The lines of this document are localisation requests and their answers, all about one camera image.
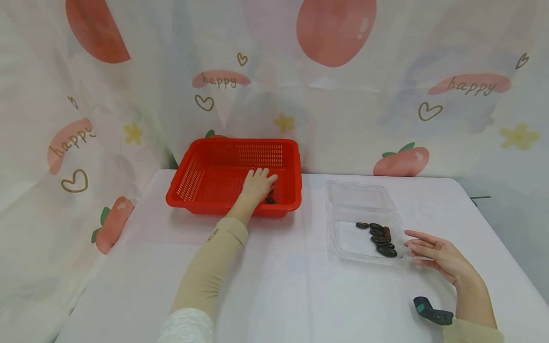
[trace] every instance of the hand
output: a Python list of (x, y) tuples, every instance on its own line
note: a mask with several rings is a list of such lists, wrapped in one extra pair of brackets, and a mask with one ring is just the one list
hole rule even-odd
[(404, 243), (411, 250), (408, 254), (430, 259), (415, 260), (417, 265), (437, 270), (455, 287), (464, 280), (480, 278), (469, 261), (449, 241), (416, 231), (406, 230), (404, 233), (417, 238)]
[(269, 168), (257, 168), (255, 173), (254, 170), (250, 170), (244, 180), (239, 198), (251, 202), (254, 208), (258, 206), (260, 202), (265, 200), (273, 188), (273, 183), (278, 179), (278, 175), (274, 174), (267, 177), (268, 174)]

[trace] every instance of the table surface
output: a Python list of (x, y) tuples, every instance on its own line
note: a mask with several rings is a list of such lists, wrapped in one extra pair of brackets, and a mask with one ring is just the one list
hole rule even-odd
[[(159, 171), (90, 281), (58, 343), (156, 342), (181, 277), (219, 217), (166, 205), (174, 171)], [(462, 187), (444, 178), (303, 175), (301, 207), (253, 218), (220, 300), (217, 342), (442, 342), (412, 300), (455, 310), (436, 272), (341, 260), (327, 248), (326, 182), (386, 187), (406, 229), (453, 242), (490, 289), (506, 342), (545, 341), (549, 307)]]

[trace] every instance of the beige sleeve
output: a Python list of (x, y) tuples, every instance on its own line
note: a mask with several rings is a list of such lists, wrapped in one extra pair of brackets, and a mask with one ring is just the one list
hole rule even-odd
[(182, 308), (196, 308), (215, 322), (223, 279), (247, 238), (246, 227), (237, 219), (226, 217), (220, 220), (187, 267), (170, 313)]
[(493, 328), (482, 327), (465, 320), (453, 319), (442, 330), (444, 343), (503, 343), (503, 334)]

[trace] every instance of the red plastic basket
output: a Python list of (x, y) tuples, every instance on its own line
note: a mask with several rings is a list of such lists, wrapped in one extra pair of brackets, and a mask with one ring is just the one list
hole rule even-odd
[(185, 153), (166, 194), (172, 207), (194, 214), (226, 215), (236, 201), (250, 169), (277, 174), (270, 197), (257, 217), (284, 217), (301, 205), (301, 162), (298, 145), (288, 139), (198, 139)]

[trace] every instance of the black wrist device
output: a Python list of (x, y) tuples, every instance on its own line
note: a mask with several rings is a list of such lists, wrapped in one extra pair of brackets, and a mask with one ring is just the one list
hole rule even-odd
[(418, 296), (413, 300), (414, 305), (416, 305), (417, 312), (423, 318), (430, 320), (431, 322), (438, 325), (450, 325), (452, 324), (453, 313), (443, 310), (435, 310), (429, 299), (424, 296)]

